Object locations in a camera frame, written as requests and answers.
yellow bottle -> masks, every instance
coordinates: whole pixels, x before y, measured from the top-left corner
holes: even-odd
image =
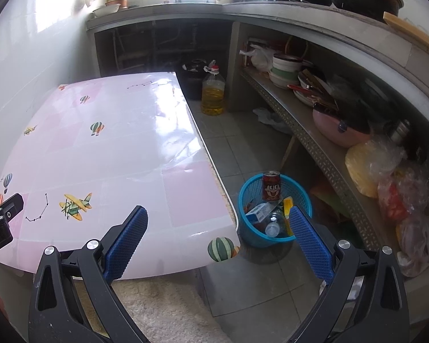
[[[225,81],[219,73],[219,67],[214,65],[202,83],[201,108],[205,115],[216,116],[224,111],[224,88]]]

plastic bag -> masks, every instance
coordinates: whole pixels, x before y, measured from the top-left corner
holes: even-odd
[[[346,153],[345,165],[358,191],[377,198],[380,179],[389,176],[404,157],[405,150],[388,137],[374,136],[364,144],[351,147]]]
[[[415,277],[429,265],[429,217],[413,212],[396,227],[402,252],[398,264],[403,275]]]
[[[367,143],[372,149],[366,159],[367,169],[372,181],[378,183],[380,179],[390,175],[403,158],[407,157],[405,149],[399,147],[386,136],[375,136]]]
[[[276,50],[261,47],[259,45],[251,44],[254,50],[243,51],[240,50],[241,55],[251,57],[251,63],[261,72],[268,72],[273,66],[273,54],[277,53]]]
[[[378,203],[383,218],[394,224],[399,224],[410,215],[392,176],[382,179],[378,183]]]
[[[383,217],[394,224],[429,209],[429,162],[403,161],[378,183],[378,200]]]
[[[291,129],[285,124],[280,116],[278,116],[278,114],[274,112],[272,113],[268,109],[262,107],[253,109],[253,112],[257,115],[257,119],[262,124],[270,125],[275,130],[292,135]]]
[[[429,164],[404,161],[394,171],[398,191],[409,212],[429,207]]]

cartoon face print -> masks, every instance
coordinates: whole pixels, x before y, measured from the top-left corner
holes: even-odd
[[[280,191],[279,184],[273,184],[273,185],[269,184],[266,186],[265,191],[267,192],[269,197],[271,198],[274,197],[278,199],[279,191]]]

stack of bowls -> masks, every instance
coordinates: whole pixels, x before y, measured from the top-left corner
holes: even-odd
[[[297,74],[302,68],[302,59],[286,54],[273,55],[270,80],[279,88],[288,89],[288,84],[298,85]]]

pink bowl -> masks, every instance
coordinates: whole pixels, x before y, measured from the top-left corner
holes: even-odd
[[[322,135],[340,147],[349,148],[356,144],[367,142],[370,139],[369,134],[361,133],[351,127],[341,133],[339,131],[339,119],[325,115],[315,109],[313,110],[313,121]]]

